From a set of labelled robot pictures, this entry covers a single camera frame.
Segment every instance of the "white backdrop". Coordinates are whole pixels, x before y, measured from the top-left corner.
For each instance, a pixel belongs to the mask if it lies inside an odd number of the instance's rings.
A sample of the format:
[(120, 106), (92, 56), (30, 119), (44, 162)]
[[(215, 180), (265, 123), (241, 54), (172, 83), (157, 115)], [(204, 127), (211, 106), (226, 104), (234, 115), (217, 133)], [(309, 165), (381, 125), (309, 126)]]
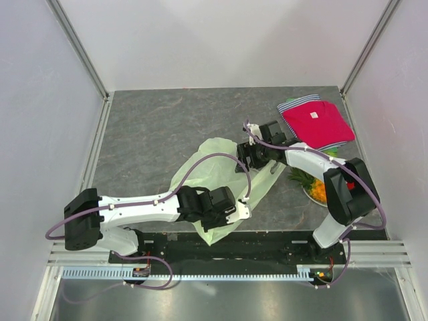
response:
[(30, 319), (102, 99), (45, 1), (0, 10), (0, 320)]
[(428, 298), (428, 2), (402, 1), (348, 95), (388, 215)]
[(109, 90), (343, 85), (387, 0), (61, 0)]

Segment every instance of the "folded red cloth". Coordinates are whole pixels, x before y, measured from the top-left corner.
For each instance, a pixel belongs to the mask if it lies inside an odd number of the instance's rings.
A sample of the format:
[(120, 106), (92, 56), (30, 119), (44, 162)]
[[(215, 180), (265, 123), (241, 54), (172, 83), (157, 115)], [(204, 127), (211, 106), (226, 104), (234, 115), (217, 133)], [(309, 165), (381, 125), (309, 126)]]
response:
[(313, 101), (282, 112), (296, 136), (315, 149), (328, 149), (355, 139), (334, 104)]

